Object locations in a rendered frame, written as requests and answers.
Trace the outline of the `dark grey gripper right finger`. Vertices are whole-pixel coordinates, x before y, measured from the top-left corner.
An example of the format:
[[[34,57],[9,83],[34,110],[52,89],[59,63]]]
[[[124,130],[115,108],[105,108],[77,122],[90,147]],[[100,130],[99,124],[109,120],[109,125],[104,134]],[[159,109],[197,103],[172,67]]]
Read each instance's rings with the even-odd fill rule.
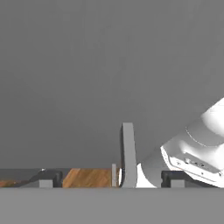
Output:
[[[174,180],[180,180],[183,187],[213,187],[213,185],[191,178],[184,171],[161,171],[161,179],[161,187],[166,188],[172,188]]]

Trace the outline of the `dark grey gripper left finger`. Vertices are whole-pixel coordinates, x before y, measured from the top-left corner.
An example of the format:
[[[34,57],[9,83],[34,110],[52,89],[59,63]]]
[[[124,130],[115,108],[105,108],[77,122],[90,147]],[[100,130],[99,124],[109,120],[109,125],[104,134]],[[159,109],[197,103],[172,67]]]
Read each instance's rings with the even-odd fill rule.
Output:
[[[62,187],[63,183],[63,172],[60,170],[47,170],[42,169],[36,175],[30,179],[22,181],[19,186],[30,186],[30,187]]]

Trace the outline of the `grey fridge door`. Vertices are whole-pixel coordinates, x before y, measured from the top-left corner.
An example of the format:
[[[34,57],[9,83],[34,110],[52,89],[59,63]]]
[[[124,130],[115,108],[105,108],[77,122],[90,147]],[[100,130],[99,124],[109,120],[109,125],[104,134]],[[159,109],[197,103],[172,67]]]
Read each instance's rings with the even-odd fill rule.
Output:
[[[224,98],[224,0],[0,0],[0,169],[109,168]]]

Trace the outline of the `white rounded machine part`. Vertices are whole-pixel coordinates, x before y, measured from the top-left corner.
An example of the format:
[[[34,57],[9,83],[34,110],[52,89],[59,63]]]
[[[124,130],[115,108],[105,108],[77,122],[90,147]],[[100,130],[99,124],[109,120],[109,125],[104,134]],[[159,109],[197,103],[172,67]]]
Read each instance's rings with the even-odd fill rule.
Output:
[[[162,171],[224,188],[224,98],[140,163],[136,186],[159,188]]]

